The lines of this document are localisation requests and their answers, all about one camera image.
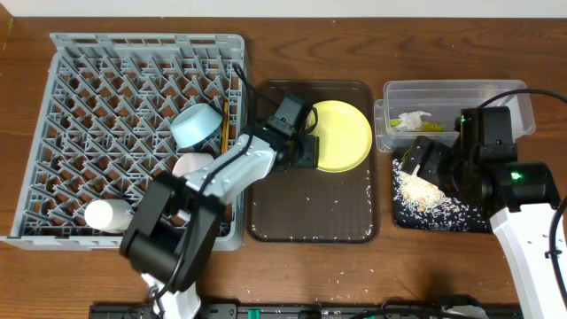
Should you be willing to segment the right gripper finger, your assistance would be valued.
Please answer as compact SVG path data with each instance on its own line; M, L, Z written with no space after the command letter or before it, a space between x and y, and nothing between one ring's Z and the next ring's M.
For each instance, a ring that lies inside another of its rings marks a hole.
M430 157L418 170L418 176L427 182L439 182L450 167L450 147L434 144Z
M433 151L434 141L427 136L419 136L404 153L401 170L413 174L418 166L422 167Z

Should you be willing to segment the green snack wrapper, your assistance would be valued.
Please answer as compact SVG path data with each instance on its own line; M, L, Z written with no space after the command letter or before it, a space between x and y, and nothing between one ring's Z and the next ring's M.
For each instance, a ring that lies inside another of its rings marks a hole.
M396 128L400 131L420 131L420 132L444 132L446 129L444 126L435 124L429 121L422 121L421 125L418 127L401 127L401 119L390 120L390 126Z

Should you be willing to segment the white tissue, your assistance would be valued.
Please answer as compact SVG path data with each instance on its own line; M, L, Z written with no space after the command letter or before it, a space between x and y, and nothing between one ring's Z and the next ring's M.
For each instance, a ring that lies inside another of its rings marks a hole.
M396 129L402 131L417 131L423 125L423 116L429 117L431 114L424 111L401 113L399 116L400 123L396 126Z

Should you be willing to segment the yellow round plate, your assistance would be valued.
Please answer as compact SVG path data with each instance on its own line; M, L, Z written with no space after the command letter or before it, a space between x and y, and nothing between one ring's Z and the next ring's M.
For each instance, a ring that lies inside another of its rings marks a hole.
M361 164L372 146L372 129L366 116L347 102L326 100L313 105L307 127L319 138L317 168L342 173Z

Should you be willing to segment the light blue bowl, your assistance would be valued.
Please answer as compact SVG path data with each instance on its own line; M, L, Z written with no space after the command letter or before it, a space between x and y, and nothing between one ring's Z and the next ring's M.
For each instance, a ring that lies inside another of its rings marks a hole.
M206 103L195 104L179 113L170 131L179 148L191 147L212 135L222 123L222 116Z

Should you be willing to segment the white pink bowl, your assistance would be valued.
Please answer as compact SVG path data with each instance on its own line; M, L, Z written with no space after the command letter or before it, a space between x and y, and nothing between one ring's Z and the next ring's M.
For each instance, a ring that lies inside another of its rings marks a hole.
M182 155L175 163L172 174L180 177L199 170L214 161L209 153L190 152Z

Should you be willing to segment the white cylindrical cup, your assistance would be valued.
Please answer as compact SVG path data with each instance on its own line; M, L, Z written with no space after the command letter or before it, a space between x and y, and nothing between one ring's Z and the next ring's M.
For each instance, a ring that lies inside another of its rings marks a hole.
M98 199L90 202L84 212L86 223L95 230L119 234L133 219L130 204L122 199Z

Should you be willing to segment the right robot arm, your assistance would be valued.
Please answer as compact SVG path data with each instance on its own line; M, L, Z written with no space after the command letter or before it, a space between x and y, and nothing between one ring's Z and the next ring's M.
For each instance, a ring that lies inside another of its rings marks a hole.
M518 161L506 106L464 109L456 129L452 146L419 136L402 171L478 206L508 261L524 317L564 318L566 203L550 169Z

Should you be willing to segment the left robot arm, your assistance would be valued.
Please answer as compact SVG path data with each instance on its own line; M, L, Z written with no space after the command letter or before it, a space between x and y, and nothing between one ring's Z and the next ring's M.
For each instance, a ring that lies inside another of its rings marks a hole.
M177 177L153 178L120 243L120 253L153 289L158 318L192 318L201 307L195 283L207 264L227 205L274 167L314 168L316 120L271 117L243 128L212 163Z

